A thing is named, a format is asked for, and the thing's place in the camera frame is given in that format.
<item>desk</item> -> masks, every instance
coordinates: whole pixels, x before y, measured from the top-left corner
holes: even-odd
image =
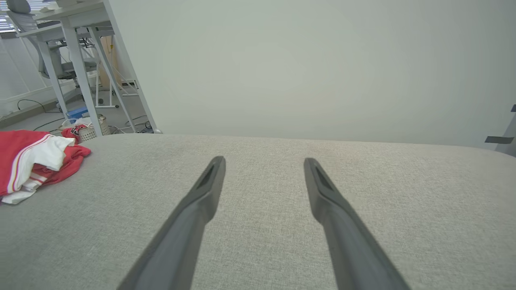
[[[101,36],[108,36],[113,35],[112,30],[103,30],[100,31]],[[77,30],[77,34],[79,38],[83,37],[90,37],[90,33],[88,29],[81,28]],[[65,118],[68,118],[66,115],[68,110],[66,108],[66,100],[62,94],[61,86],[59,84],[59,79],[57,78],[57,74],[54,70],[54,66],[52,65],[52,59],[50,54],[50,48],[48,45],[49,41],[58,41],[61,39],[64,39],[65,36],[62,31],[62,25],[61,24],[55,24],[31,31],[27,31],[24,33],[17,34],[17,37],[30,37],[34,36],[37,39],[37,46],[39,47],[39,50],[41,52],[41,57],[43,59],[43,62],[45,63],[45,67],[47,70],[47,73],[49,74],[50,82],[52,83],[52,87],[54,88],[54,92],[57,96],[57,100],[59,102],[59,105],[61,107],[61,110],[64,114]]]
[[[103,1],[91,0],[72,6],[59,8],[50,12],[36,15],[34,16],[34,20],[61,21],[62,32],[64,34],[64,38],[66,39],[67,46],[70,51],[70,60],[73,63],[75,74],[77,76],[77,82],[79,83],[80,89],[83,93],[86,107],[88,108],[90,116],[96,116],[95,104],[93,103],[93,98],[91,96],[91,91],[89,89],[88,76],[86,74],[83,56],[80,51],[79,37],[76,33],[76,28],[78,27],[88,28],[91,38],[93,39],[93,44],[95,44],[95,48],[97,49],[97,52],[99,54],[100,60],[102,61],[104,68],[106,69],[109,81],[115,87],[115,93],[117,95],[118,100],[120,101],[120,106],[122,107],[125,115],[129,119],[129,124],[131,125],[133,132],[135,132],[136,129],[134,127],[131,115],[129,114],[124,105],[120,90],[115,85],[115,75],[113,73],[111,66],[109,65],[107,56],[100,44],[100,36],[102,36],[102,34],[100,33],[100,31],[97,30],[97,27],[104,26],[109,21],[109,16],[106,12],[106,9],[104,8]],[[101,136],[102,130],[100,128],[100,123],[98,119],[91,118],[91,121],[93,124],[93,128],[95,129],[95,133],[97,134],[97,136]]]

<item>gray fabric surface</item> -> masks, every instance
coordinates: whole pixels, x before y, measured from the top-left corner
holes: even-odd
[[[315,157],[413,289],[516,287],[516,158],[474,148],[118,134],[0,206],[5,289],[113,289],[212,157],[227,172],[193,289],[332,289],[304,184]]]

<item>blue box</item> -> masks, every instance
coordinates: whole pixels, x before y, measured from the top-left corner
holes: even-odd
[[[79,118],[82,118],[83,117],[83,114],[84,113],[87,113],[88,112],[88,108],[86,107],[82,107],[82,108],[79,108],[79,109],[75,109],[73,111],[70,111],[68,113],[66,113],[66,115],[68,115],[69,118],[73,118],[73,119],[79,119]]]

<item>gray office chair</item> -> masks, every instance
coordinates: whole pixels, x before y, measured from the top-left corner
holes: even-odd
[[[38,29],[38,24],[33,19],[34,14],[30,14],[30,5],[26,0],[7,0],[7,7],[9,8],[9,10],[7,11],[7,15],[9,16],[9,18],[11,18],[11,21],[16,25],[16,27],[20,30],[21,33]],[[36,37],[32,36],[27,38],[38,52],[38,71],[41,73],[43,77],[50,78],[49,73],[46,70],[45,63],[43,62],[43,58],[41,57],[41,52],[39,50]],[[64,44],[49,42],[49,46],[51,51],[52,66],[54,67],[57,78],[73,79],[75,82],[75,90],[63,94],[64,100],[67,101],[70,98],[81,94],[80,87],[75,76],[75,71],[73,69],[73,65],[71,62],[61,63],[61,54],[59,52],[59,48],[65,46]],[[86,67],[87,72],[96,70],[96,61],[94,58],[85,58],[84,65]]]

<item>floor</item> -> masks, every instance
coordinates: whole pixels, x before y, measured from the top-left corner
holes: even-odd
[[[128,93],[134,93],[130,89],[126,89]],[[104,105],[108,105],[109,103],[109,91],[100,91],[99,98],[104,100]],[[131,118],[136,119],[134,121],[135,124],[139,124],[136,126],[136,130],[141,131],[145,129],[145,122],[148,120],[145,111],[143,110],[143,106],[141,104],[139,96],[125,96],[123,97],[125,106],[129,111],[129,115]],[[113,96],[113,105],[120,105],[116,96]],[[75,101],[67,104],[68,111],[84,107],[86,104],[84,101]],[[110,131],[113,134],[119,133],[132,133],[132,129],[125,128],[117,130],[117,128],[127,127],[126,122],[128,121],[126,115],[122,107],[119,108],[97,108],[97,114],[102,114],[106,117],[107,124],[110,126]],[[31,130],[31,131],[47,131],[51,132],[54,135],[61,135],[60,131],[57,131],[59,126],[62,125],[65,119],[63,118],[63,114],[59,112],[57,108],[53,110],[42,113],[37,116],[28,118],[11,126],[0,129],[0,131],[11,131],[11,130]]]

